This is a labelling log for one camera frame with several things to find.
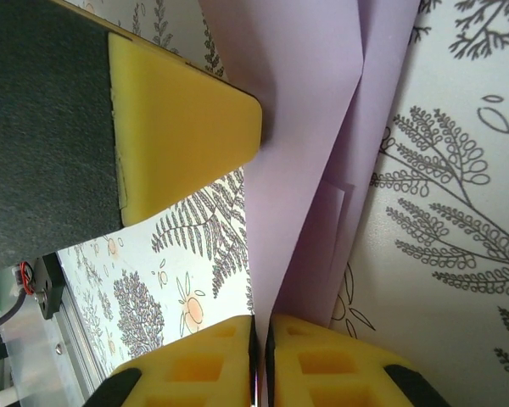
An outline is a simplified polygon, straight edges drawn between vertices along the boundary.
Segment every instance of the square hole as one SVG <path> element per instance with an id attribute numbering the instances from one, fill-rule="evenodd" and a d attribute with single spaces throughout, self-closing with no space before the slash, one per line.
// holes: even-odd
<path id="1" fill-rule="evenodd" d="M 162 399 L 162 398 L 149 398 L 145 407 L 204 407 L 205 398 L 191 397 L 184 399 Z"/>
<path id="2" fill-rule="evenodd" d="M 216 382 L 221 375 L 224 356 L 221 354 L 190 354 L 173 365 L 171 382 Z"/>
<path id="3" fill-rule="evenodd" d="M 305 375 L 338 375 L 356 372 L 352 358 L 335 350 L 303 352 L 298 355 L 298 361 Z"/>
<path id="4" fill-rule="evenodd" d="M 318 387 L 310 395 L 315 407 L 381 407 L 368 386 Z"/>

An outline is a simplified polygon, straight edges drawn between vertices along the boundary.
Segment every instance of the lavender leaf print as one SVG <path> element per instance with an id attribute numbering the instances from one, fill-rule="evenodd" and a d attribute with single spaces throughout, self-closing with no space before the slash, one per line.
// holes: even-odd
<path id="1" fill-rule="evenodd" d="M 136 358 L 164 344 L 164 317 L 160 303 L 140 282 L 136 272 L 123 270 L 122 278 L 114 282 L 114 296 L 119 303 L 118 328 L 120 339 L 128 347 L 128 354 Z"/>

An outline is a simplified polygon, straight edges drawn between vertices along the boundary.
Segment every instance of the yellow foam pad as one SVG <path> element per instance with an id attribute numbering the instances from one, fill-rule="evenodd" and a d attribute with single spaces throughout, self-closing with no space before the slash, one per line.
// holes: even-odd
<path id="1" fill-rule="evenodd" d="M 250 406 L 251 316 L 237 316 L 120 366 L 142 376 L 122 407 Z"/>
<path id="2" fill-rule="evenodd" d="M 121 213 L 133 225 L 251 160 L 261 108 L 250 95 L 109 33 Z"/>
<path id="3" fill-rule="evenodd" d="M 401 357 L 290 316 L 271 325 L 275 407 L 412 407 L 383 369 L 412 369 Z"/>

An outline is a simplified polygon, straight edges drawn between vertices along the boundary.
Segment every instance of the dark gray felt surface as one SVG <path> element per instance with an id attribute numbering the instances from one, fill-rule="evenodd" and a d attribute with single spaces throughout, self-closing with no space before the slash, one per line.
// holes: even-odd
<path id="1" fill-rule="evenodd" d="M 0 0 L 0 269 L 121 228 L 106 34 Z"/>

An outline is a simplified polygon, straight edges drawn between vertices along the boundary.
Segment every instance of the purple paper sheet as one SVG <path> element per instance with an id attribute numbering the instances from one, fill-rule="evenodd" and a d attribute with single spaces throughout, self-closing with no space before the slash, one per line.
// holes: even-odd
<path id="1" fill-rule="evenodd" d="M 299 235 L 273 312 L 313 321 L 324 312 L 327 281 L 344 192 L 321 181 Z"/>
<path id="2" fill-rule="evenodd" d="M 322 178 L 345 191 L 327 296 L 319 299 L 320 313 L 313 320 L 323 326 L 330 323 L 343 280 L 417 16 L 418 0 L 363 0 L 359 10 L 364 70 Z"/>
<path id="3" fill-rule="evenodd" d="M 325 188 L 331 185 L 344 193 L 340 215 L 333 215 L 337 233 L 322 233 L 322 229 L 328 228 L 328 213 L 323 204 L 314 202 L 307 216 L 310 227 L 304 227 L 299 241 L 312 240 L 304 234 L 316 234 L 325 241 L 297 245 L 276 310 L 293 310 L 294 316 L 322 326 L 330 322 L 417 7 L 416 0 L 359 2 L 364 69 L 321 182 Z M 327 246 L 324 254 L 323 245 Z M 314 260 L 319 267 L 307 270 L 305 265 Z"/>
<path id="4" fill-rule="evenodd" d="M 260 343 L 362 67 L 357 1 L 201 0 L 232 84 L 264 109 L 264 144 L 245 168 Z"/>

